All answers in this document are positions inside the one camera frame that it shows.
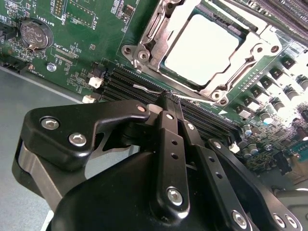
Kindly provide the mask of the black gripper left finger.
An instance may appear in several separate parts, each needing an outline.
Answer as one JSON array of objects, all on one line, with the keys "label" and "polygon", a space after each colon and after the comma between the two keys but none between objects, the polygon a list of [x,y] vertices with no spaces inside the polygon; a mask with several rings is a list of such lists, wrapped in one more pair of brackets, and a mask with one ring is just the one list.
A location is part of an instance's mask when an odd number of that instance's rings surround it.
[{"label": "black gripper left finger", "polygon": [[150,209],[186,218],[190,195],[178,100],[137,100],[37,108],[23,121],[13,161],[16,181],[56,208],[74,187],[134,154],[155,156]]}]

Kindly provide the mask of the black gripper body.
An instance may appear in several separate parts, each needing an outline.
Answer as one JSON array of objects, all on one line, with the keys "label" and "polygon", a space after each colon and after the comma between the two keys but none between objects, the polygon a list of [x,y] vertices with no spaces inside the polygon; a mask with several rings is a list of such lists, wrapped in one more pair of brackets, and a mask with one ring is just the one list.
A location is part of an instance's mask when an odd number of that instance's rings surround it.
[{"label": "black gripper body", "polygon": [[71,189],[58,204],[52,231],[226,231],[213,195],[197,170],[187,167],[191,208],[176,224],[150,209],[155,156],[134,154]]}]

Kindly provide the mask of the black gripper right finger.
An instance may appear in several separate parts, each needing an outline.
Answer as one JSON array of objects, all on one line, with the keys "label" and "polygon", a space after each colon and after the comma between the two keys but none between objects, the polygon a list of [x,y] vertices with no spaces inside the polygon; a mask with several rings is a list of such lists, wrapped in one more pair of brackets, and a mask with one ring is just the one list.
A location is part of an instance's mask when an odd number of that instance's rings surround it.
[{"label": "black gripper right finger", "polygon": [[185,147],[210,194],[220,231],[298,231],[300,222],[219,140],[204,142],[177,103]]}]

